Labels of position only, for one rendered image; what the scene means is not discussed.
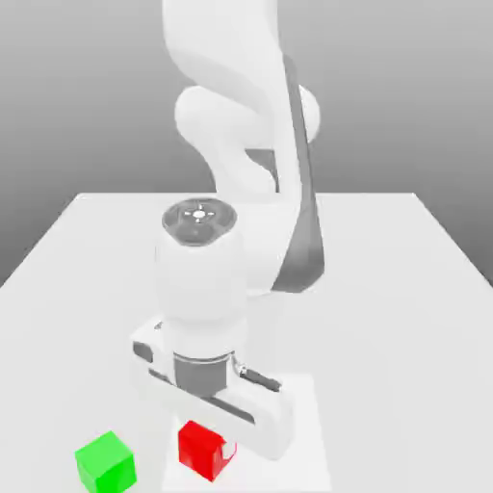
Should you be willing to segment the small green cube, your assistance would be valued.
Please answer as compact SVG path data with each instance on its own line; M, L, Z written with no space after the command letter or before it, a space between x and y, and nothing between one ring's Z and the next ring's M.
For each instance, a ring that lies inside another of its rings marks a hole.
M134 454L112 430L74 456L79 479L88 493L124 493L137 482Z

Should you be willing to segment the small red cube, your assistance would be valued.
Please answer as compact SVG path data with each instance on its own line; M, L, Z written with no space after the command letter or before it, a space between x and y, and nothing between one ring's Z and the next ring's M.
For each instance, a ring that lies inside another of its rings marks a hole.
M220 434L189 420L178 431L179 461L214 482L234 457L230 461L222 459L222 444L225 441Z

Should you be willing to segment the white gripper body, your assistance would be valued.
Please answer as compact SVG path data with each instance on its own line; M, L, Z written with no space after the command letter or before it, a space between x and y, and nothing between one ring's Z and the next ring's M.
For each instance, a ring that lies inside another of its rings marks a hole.
M236 442L268 459L278 460L294 437L294 403L284 388L273 391L245 379L247 370L226 363L226 387L209 398L190 394L169 381L152 364L138 358L150 395L184 421L195 421L228 442Z

